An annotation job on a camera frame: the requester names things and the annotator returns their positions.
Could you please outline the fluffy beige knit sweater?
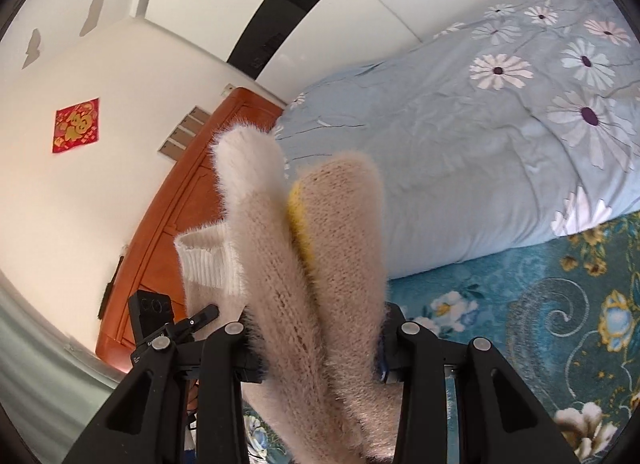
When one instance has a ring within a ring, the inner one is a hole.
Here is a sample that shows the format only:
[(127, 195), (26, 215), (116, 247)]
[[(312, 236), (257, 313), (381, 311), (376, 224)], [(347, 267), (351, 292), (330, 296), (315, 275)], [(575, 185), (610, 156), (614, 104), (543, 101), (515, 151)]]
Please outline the fluffy beige knit sweater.
[(299, 463), (388, 463), (402, 388), (375, 371), (385, 320), (383, 187), (359, 152), (284, 174), (271, 135), (213, 143), (224, 218), (176, 238), (186, 310), (245, 319), (265, 366), (245, 401)]

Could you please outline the teal floral bed blanket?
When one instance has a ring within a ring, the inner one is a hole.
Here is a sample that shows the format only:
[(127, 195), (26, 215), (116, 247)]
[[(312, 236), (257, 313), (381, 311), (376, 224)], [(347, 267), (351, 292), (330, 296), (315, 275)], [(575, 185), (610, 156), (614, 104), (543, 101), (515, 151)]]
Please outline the teal floral bed blanket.
[[(578, 458), (576, 463), (634, 463), (639, 458), (639, 299), (617, 290), (599, 293), (576, 281), (574, 269), (588, 277), (606, 268), (604, 247), (639, 243), (638, 216), (613, 221), (552, 243), (570, 248), (560, 257), (561, 278), (541, 278), (537, 250), (517, 250), (511, 280), (514, 293), (503, 296), (506, 346), (498, 349), (542, 404)], [(478, 285), (433, 299), (426, 316), (413, 322), (439, 339), (469, 344), (480, 315)], [(454, 377), (447, 376), (449, 462), (461, 463)], [(247, 449), (254, 463), (269, 458), (273, 430), (254, 410), (245, 419)]]

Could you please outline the orange wooden headboard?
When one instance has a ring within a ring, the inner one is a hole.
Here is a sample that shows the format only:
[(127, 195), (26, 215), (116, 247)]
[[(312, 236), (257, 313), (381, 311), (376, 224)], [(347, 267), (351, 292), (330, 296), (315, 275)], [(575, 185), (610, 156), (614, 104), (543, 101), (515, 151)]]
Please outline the orange wooden headboard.
[(181, 232), (221, 219), (209, 144), (238, 123), (269, 131), (282, 112), (281, 107), (244, 87), (235, 88), (213, 113), (195, 111), (204, 123), (157, 191), (103, 295), (96, 342), (96, 355), (103, 362), (124, 373), (131, 368), (134, 332), (128, 299), (134, 292), (166, 294), (171, 298), (175, 318), (186, 317), (174, 239)]

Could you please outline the light blue floral duvet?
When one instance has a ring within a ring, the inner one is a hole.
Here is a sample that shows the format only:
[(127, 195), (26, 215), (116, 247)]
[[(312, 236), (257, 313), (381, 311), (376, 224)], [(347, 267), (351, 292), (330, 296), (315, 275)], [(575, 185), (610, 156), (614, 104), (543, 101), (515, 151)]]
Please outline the light blue floral duvet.
[(639, 44), (613, 0), (502, 0), (311, 85), (285, 173), (376, 164), (394, 278), (574, 235), (639, 207)]

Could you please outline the red fu wall decoration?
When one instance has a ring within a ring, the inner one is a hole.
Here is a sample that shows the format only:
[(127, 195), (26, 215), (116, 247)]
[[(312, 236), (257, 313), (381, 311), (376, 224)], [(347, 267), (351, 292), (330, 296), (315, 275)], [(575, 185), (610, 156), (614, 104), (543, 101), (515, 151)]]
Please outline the red fu wall decoration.
[(52, 152), (62, 153), (99, 140), (100, 99), (55, 111)]

